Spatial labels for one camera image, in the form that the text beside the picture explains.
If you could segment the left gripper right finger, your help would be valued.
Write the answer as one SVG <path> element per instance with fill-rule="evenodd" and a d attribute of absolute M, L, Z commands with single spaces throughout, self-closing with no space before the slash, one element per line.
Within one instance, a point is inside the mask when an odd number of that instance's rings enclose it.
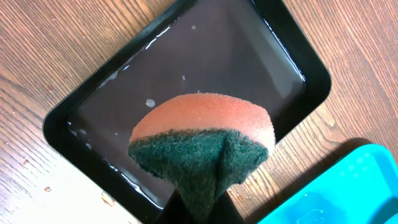
<path fill-rule="evenodd" d="M 227 191 L 216 201 L 213 207 L 214 224 L 245 224 Z"/>

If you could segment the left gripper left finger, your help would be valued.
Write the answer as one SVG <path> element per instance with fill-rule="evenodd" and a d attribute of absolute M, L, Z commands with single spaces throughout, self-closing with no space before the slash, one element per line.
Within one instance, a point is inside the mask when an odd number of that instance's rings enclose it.
<path fill-rule="evenodd" d="M 179 192 L 175 189 L 154 224 L 189 224 L 190 214 Z"/>

